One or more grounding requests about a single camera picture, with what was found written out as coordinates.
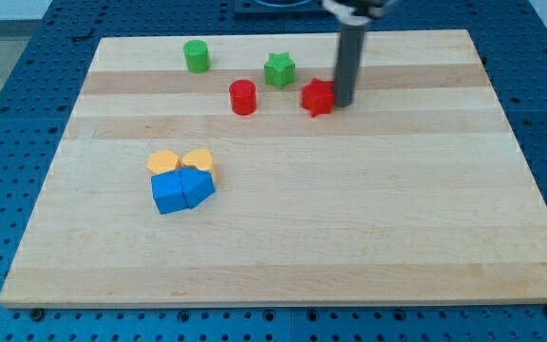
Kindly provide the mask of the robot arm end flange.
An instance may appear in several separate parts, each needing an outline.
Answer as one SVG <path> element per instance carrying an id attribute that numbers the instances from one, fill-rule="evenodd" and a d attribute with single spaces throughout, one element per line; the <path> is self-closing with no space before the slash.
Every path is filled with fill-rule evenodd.
<path id="1" fill-rule="evenodd" d="M 322 0 L 322 7 L 341 24 L 364 26 L 387 15 L 400 0 Z"/>

